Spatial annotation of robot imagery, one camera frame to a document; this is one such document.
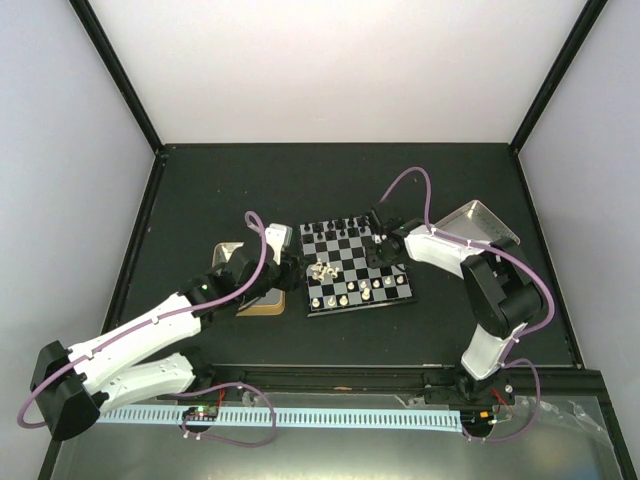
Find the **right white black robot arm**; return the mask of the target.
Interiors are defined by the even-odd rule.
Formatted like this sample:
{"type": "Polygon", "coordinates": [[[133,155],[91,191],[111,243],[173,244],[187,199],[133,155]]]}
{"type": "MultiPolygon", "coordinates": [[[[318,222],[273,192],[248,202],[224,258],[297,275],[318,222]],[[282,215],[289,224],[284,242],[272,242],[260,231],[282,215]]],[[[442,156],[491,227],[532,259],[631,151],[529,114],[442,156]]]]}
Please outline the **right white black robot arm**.
{"type": "Polygon", "coordinates": [[[508,237],[496,242],[465,239],[420,220],[367,216],[372,238],[367,264],[383,268],[409,260],[438,267],[464,282],[477,326],[454,374],[457,396],[476,403],[491,390],[491,377],[545,300],[534,273],[508,237]]]}

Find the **black and silver chessboard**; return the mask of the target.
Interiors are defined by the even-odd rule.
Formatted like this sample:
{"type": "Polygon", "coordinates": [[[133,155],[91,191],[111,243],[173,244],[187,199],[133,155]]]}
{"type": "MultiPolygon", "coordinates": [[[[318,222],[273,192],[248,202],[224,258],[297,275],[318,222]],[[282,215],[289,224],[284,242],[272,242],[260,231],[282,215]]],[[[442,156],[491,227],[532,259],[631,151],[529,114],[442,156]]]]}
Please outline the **black and silver chessboard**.
{"type": "Polygon", "coordinates": [[[298,233],[309,317],[416,300],[404,264],[369,267],[366,253],[374,239],[366,216],[304,222],[298,233]],[[362,299],[365,288],[371,289],[368,301],[362,299]],[[343,295],[349,298],[346,306],[340,304],[343,295]]]}

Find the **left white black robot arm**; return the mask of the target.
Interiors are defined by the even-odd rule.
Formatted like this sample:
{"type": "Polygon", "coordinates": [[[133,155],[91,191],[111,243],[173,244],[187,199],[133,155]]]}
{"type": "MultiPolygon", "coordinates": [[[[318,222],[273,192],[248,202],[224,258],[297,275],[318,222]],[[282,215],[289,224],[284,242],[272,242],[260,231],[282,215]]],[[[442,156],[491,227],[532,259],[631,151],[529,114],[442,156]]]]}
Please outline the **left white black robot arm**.
{"type": "Polygon", "coordinates": [[[301,259],[272,247],[240,246],[226,262],[194,277],[150,311],[94,339],[39,351],[29,401],[56,441],[72,439],[100,415],[148,398],[207,397],[213,372],[189,351],[153,360],[153,354],[233,318],[271,290],[294,290],[301,259]]]}

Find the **black aluminium frame post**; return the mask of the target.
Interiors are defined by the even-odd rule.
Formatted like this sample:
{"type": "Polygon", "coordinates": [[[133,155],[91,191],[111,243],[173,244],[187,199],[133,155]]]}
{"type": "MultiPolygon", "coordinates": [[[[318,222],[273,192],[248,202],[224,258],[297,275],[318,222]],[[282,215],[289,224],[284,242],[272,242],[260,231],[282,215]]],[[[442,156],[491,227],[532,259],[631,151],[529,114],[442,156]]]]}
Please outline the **black aluminium frame post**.
{"type": "Polygon", "coordinates": [[[509,144],[514,154],[522,151],[607,3],[607,0],[588,0],[584,3],[509,144]]]}
{"type": "Polygon", "coordinates": [[[149,147],[154,154],[158,154],[163,149],[164,144],[154,128],[91,2],[87,0],[70,0],[69,4],[87,33],[93,47],[106,67],[149,147]]]}

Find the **black aluminium frame left post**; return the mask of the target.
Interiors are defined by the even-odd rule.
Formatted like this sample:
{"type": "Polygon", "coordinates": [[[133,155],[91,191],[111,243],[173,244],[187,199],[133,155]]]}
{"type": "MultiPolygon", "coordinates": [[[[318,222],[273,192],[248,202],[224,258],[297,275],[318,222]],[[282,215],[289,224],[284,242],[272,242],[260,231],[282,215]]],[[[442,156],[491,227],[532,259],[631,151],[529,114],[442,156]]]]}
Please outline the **black aluminium frame left post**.
{"type": "Polygon", "coordinates": [[[91,2],[87,0],[70,0],[69,4],[87,33],[93,47],[106,67],[149,147],[154,154],[158,154],[163,149],[164,144],[154,128],[91,2]]]}

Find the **black aluminium frame right post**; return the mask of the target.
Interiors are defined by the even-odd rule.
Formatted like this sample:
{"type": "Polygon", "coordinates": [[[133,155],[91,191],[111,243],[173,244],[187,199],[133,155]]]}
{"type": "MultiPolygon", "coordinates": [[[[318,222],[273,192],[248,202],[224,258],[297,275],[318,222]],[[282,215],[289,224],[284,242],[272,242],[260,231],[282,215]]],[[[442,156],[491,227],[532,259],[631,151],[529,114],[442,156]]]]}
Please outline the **black aluminium frame right post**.
{"type": "Polygon", "coordinates": [[[588,0],[584,3],[509,144],[514,154],[522,151],[607,3],[607,0],[588,0]]]}

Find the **small green circuit board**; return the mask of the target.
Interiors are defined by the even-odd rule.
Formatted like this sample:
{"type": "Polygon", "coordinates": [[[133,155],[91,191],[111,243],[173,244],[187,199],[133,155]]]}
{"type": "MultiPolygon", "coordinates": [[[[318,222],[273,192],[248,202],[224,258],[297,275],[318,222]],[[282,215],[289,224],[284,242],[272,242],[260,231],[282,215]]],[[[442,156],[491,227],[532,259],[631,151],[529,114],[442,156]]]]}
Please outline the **small green circuit board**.
{"type": "Polygon", "coordinates": [[[182,418],[187,421],[214,421],[217,416],[216,406],[194,406],[186,409],[182,418]]]}

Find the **gold metal tin tray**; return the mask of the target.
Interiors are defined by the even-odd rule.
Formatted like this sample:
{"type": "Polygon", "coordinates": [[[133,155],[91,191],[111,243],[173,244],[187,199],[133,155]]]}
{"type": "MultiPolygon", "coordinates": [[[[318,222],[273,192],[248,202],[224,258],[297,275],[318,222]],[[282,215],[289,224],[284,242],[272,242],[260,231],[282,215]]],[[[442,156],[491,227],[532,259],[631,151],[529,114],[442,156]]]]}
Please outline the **gold metal tin tray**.
{"type": "MultiPolygon", "coordinates": [[[[213,250],[212,265],[228,262],[232,253],[243,246],[243,242],[221,242],[213,250]]],[[[237,316],[278,316],[285,310],[285,293],[271,289],[263,297],[244,300],[237,316]]]]}

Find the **pink metal tin tray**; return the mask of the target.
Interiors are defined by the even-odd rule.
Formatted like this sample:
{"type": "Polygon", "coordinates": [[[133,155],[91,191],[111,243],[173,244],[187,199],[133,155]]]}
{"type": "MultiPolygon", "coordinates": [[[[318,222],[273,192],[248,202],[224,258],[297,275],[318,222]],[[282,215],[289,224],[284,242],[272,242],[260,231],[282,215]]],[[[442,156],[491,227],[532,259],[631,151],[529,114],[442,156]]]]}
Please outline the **pink metal tin tray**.
{"type": "Polygon", "coordinates": [[[503,238],[521,244],[520,238],[480,200],[465,203],[429,227],[435,230],[437,239],[454,247],[467,246],[469,240],[495,243],[503,238]]]}

